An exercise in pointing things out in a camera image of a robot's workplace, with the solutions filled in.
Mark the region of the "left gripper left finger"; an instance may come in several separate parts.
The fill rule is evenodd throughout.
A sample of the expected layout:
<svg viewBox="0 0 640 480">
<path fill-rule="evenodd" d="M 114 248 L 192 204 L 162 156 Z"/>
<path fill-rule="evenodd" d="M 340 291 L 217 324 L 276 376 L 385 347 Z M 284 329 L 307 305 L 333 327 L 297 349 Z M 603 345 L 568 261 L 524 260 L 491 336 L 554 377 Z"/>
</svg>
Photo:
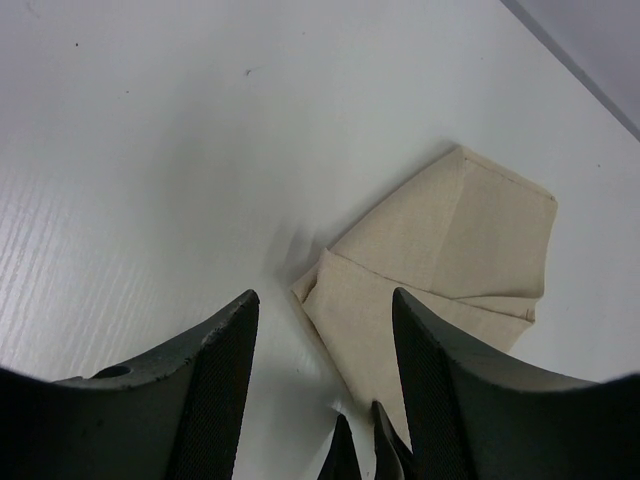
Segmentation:
<svg viewBox="0 0 640 480">
<path fill-rule="evenodd" d="M 1 373 L 5 479 L 229 479 L 246 405 L 259 298 L 90 378 Z"/>
</svg>

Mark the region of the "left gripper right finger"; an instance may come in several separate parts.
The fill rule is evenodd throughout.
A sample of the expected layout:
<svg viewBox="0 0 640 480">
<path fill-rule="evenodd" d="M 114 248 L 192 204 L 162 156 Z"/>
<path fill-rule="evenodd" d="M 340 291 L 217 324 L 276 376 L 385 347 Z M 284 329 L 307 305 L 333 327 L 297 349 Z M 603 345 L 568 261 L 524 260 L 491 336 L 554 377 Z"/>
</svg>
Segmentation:
<svg viewBox="0 0 640 480">
<path fill-rule="evenodd" d="M 638 478 L 637 374 L 597 383 L 535 367 L 401 288 L 392 326 L 418 478 Z"/>
</svg>

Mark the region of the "beige cloth napkin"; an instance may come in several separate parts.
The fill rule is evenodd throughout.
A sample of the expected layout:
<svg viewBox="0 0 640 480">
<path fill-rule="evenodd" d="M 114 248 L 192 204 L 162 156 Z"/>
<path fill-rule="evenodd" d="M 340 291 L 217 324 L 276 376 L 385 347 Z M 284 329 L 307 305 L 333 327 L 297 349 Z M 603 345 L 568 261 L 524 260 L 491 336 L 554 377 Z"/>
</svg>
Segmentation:
<svg viewBox="0 0 640 480">
<path fill-rule="evenodd" d="M 292 288 L 357 405 L 409 430 L 392 329 L 403 288 L 500 351 L 535 321 L 558 204 L 543 187 L 459 147 L 354 225 Z"/>
</svg>

